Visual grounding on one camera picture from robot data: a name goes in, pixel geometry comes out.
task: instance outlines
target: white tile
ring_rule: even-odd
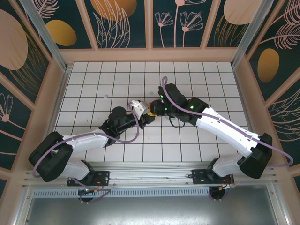
[[[177,84],[176,87],[185,97],[192,97],[192,86],[190,84]]]
[[[181,162],[180,144],[163,144],[164,162]]]
[[[134,139],[135,136],[136,136],[136,127],[132,127],[126,131],[125,140],[130,141],[130,140]],[[142,129],[140,129],[140,134],[139,134],[138,138],[131,143],[143,143],[143,136],[144,136],[144,131]]]
[[[117,62],[116,72],[130,72],[130,62]]]
[[[194,97],[208,97],[207,87],[204,84],[192,85]]]
[[[191,73],[204,72],[202,62],[188,62],[188,65]]]
[[[132,62],[131,72],[145,72],[145,62]]]
[[[74,62],[72,72],[85,73],[87,66],[88,66],[88,62]]]
[[[239,97],[239,91],[236,85],[223,85],[225,97]]]
[[[109,112],[94,112],[92,126],[99,127],[108,119]]]
[[[230,62],[218,62],[217,67],[219,68],[220,72],[232,73],[233,71]]]
[[[130,73],[130,84],[144,84],[145,73]]]
[[[113,95],[113,85],[112,84],[100,84],[98,85],[97,97],[111,97]]]
[[[114,78],[115,84],[129,84],[130,73],[116,73]]]
[[[200,162],[199,144],[181,144],[183,162]]]
[[[98,85],[86,84],[82,87],[81,97],[96,97]]]
[[[111,110],[118,106],[123,107],[127,111],[127,97],[113,97]]]
[[[144,96],[144,84],[131,84],[129,86],[130,97],[143,97]]]
[[[98,84],[100,73],[86,73],[84,84]]]
[[[188,62],[174,62],[175,72],[189,72]]]
[[[190,73],[192,84],[206,84],[204,73]]]
[[[124,144],[113,144],[106,147],[105,161],[106,162],[123,162]]]
[[[232,123],[238,126],[248,126],[244,112],[229,112]]]
[[[236,84],[233,73],[220,73],[222,84]]]
[[[113,84],[115,73],[100,73],[99,84]]]
[[[179,129],[174,127],[163,127],[163,143],[180,143]]]
[[[165,76],[168,78],[168,83],[175,84],[175,73],[160,73],[160,81],[162,81]]]
[[[97,97],[94,111],[110,111],[112,98]]]
[[[144,143],[161,143],[161,127],[145,127]]]
[[[75,127],[90,127],[92,122],[93,112],[77,112],[74,126]]]
[[[81,97],[78,105],[78,111],[93,111],[95,101],[95,97]]]
[[[189,73],[175,73],[176,84],[191,84]]]
[[[80,97],[82,85],[71,84],[67,86],[65,97]]]
[[[95,148],[86,151],[85,160],[87,162],[103,162],[105,148]]]
[[[219,72],[216,62],[203,62],[205,72],[215,73]]]
[[[205,73],[207,84],[221,84],[219,73]]]
[[[179,130],[181,143],[199,143],[196,127],[183,127]]]
[[[159,72],[159,62],[146,62],[146,72]]]
[[[90,131],[90,127],[74,127],[72,135],[81,135]]]
[[[200,144],[200,153],[202,162],[210,162],[220,157],[217,144]]]
[[[178,124],[178,119],[172,118],[171,121],[172,121],[172,123],[173,123],[174,126],[178,127],[178,125],[179,125]],[[170,123],[170,121],[169,121],[169,117],[168,116],[162,116],[161,117],[161,125],[162,125],[162,127],[171,127],[172,126],[171,123]]]
[[[145,84],[160,84],[159,73],[146,73]]]
[[[57,126],[67,127],[73,126],[76,112],[60,112],[60,116],[57,121]]]
[[[198,129],[199,143],[217,143],[216,136],[203,128]]]
[[[161,162],[161,144],[144,144],[144,162]]]
[[[219,152],[221,158],[225,158],[228,156],[235,156],[238,154],[236,149],[230,144],[218,144],[218,146],[219,146]]]
[[[71,73],[68,84],[83,84],[85,73]]]
[[[128,84],[115,84],[113,86],[113,97],[128,97]]]
[[[224,97],[210,97],[210,106],[215,111],[227,111],[227,105]]]
[[[229,111],[243,111],[242,102],[239,97],[227,97],[226,102]]]
[[[142,162],[143,144],[126,144],[124,162]]]
[[[78,97],[65,97],[62,103],[62,111],[77,111],[79,98]]]
[[[60,135],[71,135],[73,127],[56,127],[55,131],[57,131]]]
[[[88,68],[86,70],[87,73],[100,73],[102,67],[102,62],[89,62]]]
[[[115,72],[116,62],[103,62],[101,72]]]
[[[174,62],[160,62],[160,72],[174,72]]]
[[[157,84],[146,84],[145,85],[145,97],[159,97],[158,85]]]
[[[209,97],[224,97],[223,88],[218,84],[207,85]]]

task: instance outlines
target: cable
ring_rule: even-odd
[[[177,127],[177,126],[174,126],[174,124],[172,123],[172,120],[171,120],[171,117],[169,116],[169,121],[171,123],[171,125],[175,128],[183,128],[185,126],[186,123],[183,123],[183,125],[181,127]]]
[[[184,108],[181,108],[179,105],[177,105],[172,99],[171,97],[169,96],[165,86],[167,85],[167,82],[168,82],[168,78],[166,76],[163,77],[162,79],[162,87],[163,87],[163,90],[165,92],[165,95],[166,97],[168,98],[168,100],[176,107],[178,108],[179,110],[183,111],[183,112],[186,112],[186,113],[190,113],[190,114],[194,114],[194,115],[199,115],[199,116],[207,116],[207,117],[210,117],[210,118],[213,118],[215,120],[218,120],[224,124],[226,124],[227,126],[229,126],[230,128],[234,129],[235,131],[239,132],[240,134],[244,135],[245,137],[249,138],[249,139],[252,139],[253,141],[259,143],[259,144],[262,144],[270,149],[273,149],[275,151],[278,151],[280,152],[281,154],[285,155],[286,157],[288,157],[290,159],[290,162],[289,163],[286,163],[286,164],[281,164],[281,165],[268,165],[267,167],[284,167],[284,166],[290,166],[291,164],[294,163],[294,159],[287,153],[285,153],[284,151],[278,149],[278,148],[275,148],[269,144],[266,144],[265,142],[262,142],[260,140],[257,140],[255,138],[253,138],[252,136],[250,136],[249,134],[239,130],[238,128],[236,128],[235,126],[233,126],[232,124],[228,123],[227,121],[217,117],[217,116],[212,116],[212,115],[209,115],[209,114],[206,114],[206,113],[201,113],[201,112],[193,112],[193,111],[190,111],[190,110],[186,110]]]

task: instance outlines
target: metal plate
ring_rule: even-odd
[[[109,175],[110,175],[109,171],[96,171],[95,175],[94,175],[94,179],[91,183],[87,183],[83,180],[80,180],[80,182],[82,184],[87,185],[87,186],[98,187],[99,186],[99,180],[100,180],[100,182],[103,184],[103,186],[108,186],[108,184],[109,184]],[[67,186],[68,187],[79,187],[80,185],[75,183],[75,181],[73,181],[73,180],[68,180],[67,181]]]

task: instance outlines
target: leaf pattern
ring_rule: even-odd
[[[59,8],[57,0],[33,0],[38,14],[45,19],[50,19]]]

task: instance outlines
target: purple cable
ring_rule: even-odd
[[[132,139],[132,140],[130,140],[130,141],[122,141],[122,140],[116,139],[116,138],[114,138],[114,137],[111,137],[111,136],[109,136],[109,135],[102,134],[102,133],[87,133],[87,134],[82,134],[82,135],[77,135],[77,136],[70,137],[70,138],[68,138],[68,139],[66,139],[66,140],[63,140],[63,141],[61,141],[61,142],[56,143],[55,145],[53,145],[51,148],[49,148],[49,149],[42,155],[42,157],[37,161],[37,163],[36,163],[35,166],[33,167],[32,176],[35,177],[35,178],[41,177],[40,175],[36,175],[37,167],[39,166],[39,164],[43,161],[43,159],[44,159],[44,158],[45,158],[45,157],[46,157],[53,149],[55,149],[56,147],[60,146],[60,145],[63,144],[63,143],[66,143],[66,142],[69,142],[69,141],[73,141],[73,140],[76,140],[76,139],[81,138],[81,137],[94,136],[94,135],[103,136],[103,137],[108,137],[108,138],[110,138],[110,139],[113,139],[114,141],[121,142],[121,143],[131,143],[131,142],[134,142],[134,141],[138,138],[138,136],[139,136],[139,134],[140,134],[140,129],[139,129],[139,126],[138,126],[139,122],[138,122],[138,119],[137,119],[135,113],[133,112],[133,110],[132,110],[132,108],[131,108],[131,103],[128,104],[128,108],[130,109],[131,113],[133,114],[133,117],[134,117],[135,122],[136,122],[136,124],[137,124],[137,126],[136,126],[137,131],[136,131],[136,135],[135,135],[134,139]]]
[[[176,108],[178,108],[179,110],[181,110],[181,111],[183,111],[183,112],[186,112],[186,113],[190,113],[190,114],[194,114],[194,115],[199,115],[199,116],[207,116],[207,117],[213,118],[213,119],[215,119],[215,120],[218,120],[218,121],[220,121],[220,122],[226,124],[227,126],[231,127],[231,128],[234,129],[235,131],[239,132],[240,134],[244,135],[245,137],[247,137],[247,138],[249,138],[249,139],[251,139],[251,140],[253,140],[253,141],[255,141],[255,142],[259,143],[259,144],[262,144],[262,145],[264,145],[264,146],[266,146],[266,147],[268,147],[268,148],[270,148],[270,149],[273,149],[273,150],[275,150],[275,151],[278,151],[278,152],[280,152],[281,154],[285,155],[286,157],[288,157],[288,158],[290,159],[290,162],[289,162],[289,163],[281,164],[281,165],[268,165],[267,167],[284,167],[284,166],[290,166],[291,164],[293,164],[294,159],[293,159],[289,154],[287,154],[287,153],[285,153],[284,151],[282,151],[282,150],[280,150],[280,149],[278,149],[278,148],[275,148],[275,147],[273,147],[273,146],[271,146],[271,145],[269,145],[269,144],[266,144],[265,142],[262,142],[262,141],[260,141],[260,140],[257,140],[257,139],[255,139],[255,138],[253,138],[252,136],[248,135],[247,133],[245,133],[245,132],[239,130],[238,128],[236,128],[235,126],[231,125],[231,124],[228,123],[227,121],[225,121],[225,120],[223,120],[223,119],[219,119],[219,117],[217,117],[217,116],[212,116],[212,115],[209,115],[209,114],[206,114],[206,113],[201,113],[201,112],[193,112],[193,111],[190,111],[190,110],[186,110],[186,109],[184,109],[184,108],[181,108],[181,107],[178,106],[178,105],[171,99],[171,97],[169,96],[169,94],[168,94],[168,92],[167,92],[167,90],[166,90],[166,88],[165,88],[165,85],[167,84],[167,82],[168,82],[168,78],[167,78],[166,76],[164,76],[163,79],[162,79],[162,87],[163,87],[163,89],[164,89],[165,95],[166,95],[166,97],[168,98],[168,100],[169,100]]]

